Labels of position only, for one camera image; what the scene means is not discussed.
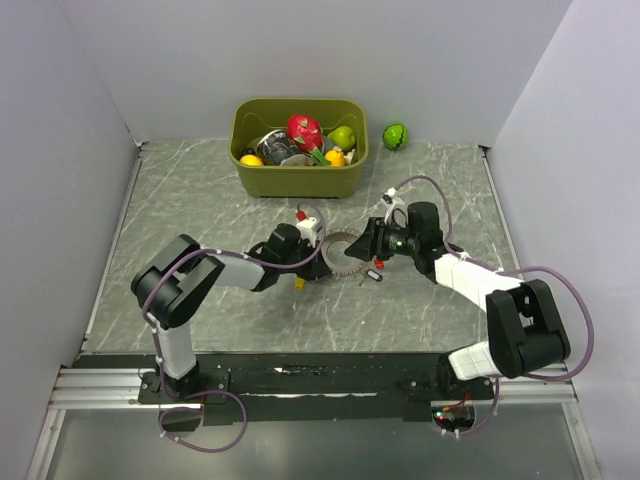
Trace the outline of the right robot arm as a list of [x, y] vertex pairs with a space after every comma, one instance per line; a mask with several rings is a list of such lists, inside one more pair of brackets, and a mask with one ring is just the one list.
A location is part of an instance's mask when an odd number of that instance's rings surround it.
[[409, 257], [420, 274], [486, 314], [488, 339], [443, 358], [437, 387], [448, 398], [461, 397], [476, 378], [513, 379], [566, 359], [571, 346], [549, 285], [500, 275], [464, 260], [463, 253], [446, 250], [438, 208], [430, 202], [410, 204], [404, 225], [391, 215], [371, 217], [345, 250], [362, 261]]

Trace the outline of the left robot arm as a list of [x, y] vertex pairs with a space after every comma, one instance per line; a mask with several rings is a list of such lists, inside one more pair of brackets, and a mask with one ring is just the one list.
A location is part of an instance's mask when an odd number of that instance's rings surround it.
[[190, 320], [212, 288], [262, 292], [286, 274], [305, 281], [326, 278], [331, 270], [321, 254], [325, 237], [324, 222], [309, 217], [279, 224], [247, 253], [204, 248], [181, 234], [157, 254], [134, 276], [131, 292], [151, 327], [162, 390], [185, 402], [200, 387]]

